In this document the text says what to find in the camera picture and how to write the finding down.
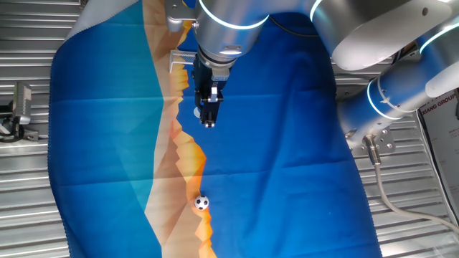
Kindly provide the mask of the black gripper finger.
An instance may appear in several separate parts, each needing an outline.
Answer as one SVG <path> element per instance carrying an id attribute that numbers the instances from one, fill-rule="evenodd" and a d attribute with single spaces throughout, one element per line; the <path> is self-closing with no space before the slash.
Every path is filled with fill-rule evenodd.
<path id="1" fill-rule="evenodd" d="M 223 95 L 222 91 L 218 88 L 218 86 L 212 86 L 211 88 L 211 95 L 209 98 L 209 104 L 210 104 L 210 113 L 211 113 L 211 119 L 213 122 L 217 121 L 217 116 L 219 112 L 219 106 L 221 102 L 223 101 Z"/>
<path id="2" fill-rule="evenodd" d="M 205 128 L 213 128 L 215 123 L 214 110 L 216 108 L 215 102 L 208 102 L 207 100 L 200 101 L 200 121 Z"/>

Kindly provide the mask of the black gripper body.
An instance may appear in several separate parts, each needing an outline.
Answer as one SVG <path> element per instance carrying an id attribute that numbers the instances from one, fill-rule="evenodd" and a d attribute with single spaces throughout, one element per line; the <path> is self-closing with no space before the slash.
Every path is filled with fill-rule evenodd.
<path id="1" fill-rule="evenodd" d="M 197 53 L 193 68 L 195 100 L 209 102 L 212 86 L 218 86 L 222 91 L 227 83 L 227 63 L 211 59 L 204 53 Z"/>

